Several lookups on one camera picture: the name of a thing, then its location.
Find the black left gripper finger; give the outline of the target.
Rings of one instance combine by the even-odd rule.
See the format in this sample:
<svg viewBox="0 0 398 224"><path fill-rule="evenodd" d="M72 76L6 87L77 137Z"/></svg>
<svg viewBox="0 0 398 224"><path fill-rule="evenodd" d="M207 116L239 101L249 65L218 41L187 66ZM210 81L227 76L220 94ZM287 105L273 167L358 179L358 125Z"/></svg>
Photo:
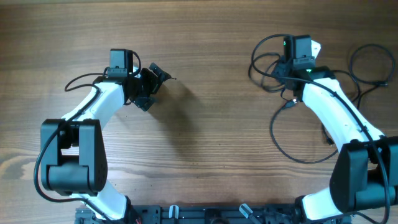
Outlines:
<svg viewBox="0 0 398 224"><path fill-rule="evenodd" d="M156 102L156 99L149 96L138 96L132 102L142 111L147 111Z"/></svg>
<svg viewBox="0 0 398 224"><path fill-rule="evenodd" d="M152 89L152 93L157 93L163 82L173 79L176 80L176 78L172 77L169 73L165 72L162 70L158 65L156 65L154 62L152 62L149 66L149 69L152 70L152 72L156 75L155 79L155 84Z"/></svg>

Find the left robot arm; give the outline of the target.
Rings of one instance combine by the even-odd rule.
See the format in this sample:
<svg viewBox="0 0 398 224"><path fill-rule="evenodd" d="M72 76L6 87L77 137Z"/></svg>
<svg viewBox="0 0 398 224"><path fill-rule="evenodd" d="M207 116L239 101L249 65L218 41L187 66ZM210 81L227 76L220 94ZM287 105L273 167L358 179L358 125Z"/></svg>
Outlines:
<svg viewBox="0 0 398 224"><path fill-rule="evenodd" d="M40 129L40 153L34 187L53 203L80 201L100 223L141 223L130 199L108 181L102 130L123 106L147 111L171 75L155 63L134 66L135 51L111 49L109 66L94 73L89 95L59 119L46 119Z"/></svg>

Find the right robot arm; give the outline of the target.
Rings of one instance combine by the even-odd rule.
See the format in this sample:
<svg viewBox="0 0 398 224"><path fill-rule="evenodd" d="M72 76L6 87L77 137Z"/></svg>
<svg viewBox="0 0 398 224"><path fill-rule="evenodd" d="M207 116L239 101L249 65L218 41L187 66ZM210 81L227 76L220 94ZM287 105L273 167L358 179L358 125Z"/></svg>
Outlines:
<svg viewBox="0 0 398 224"><path fill-rule="evenodd" d="M329 186L296 203L298 223L320 223L384 208L387 223L397 205L397 137L370 124L343 93L334 71L316 67L320 44L309 35L284 34L284 55L271 75L322 122L338 151Z"/></svg>

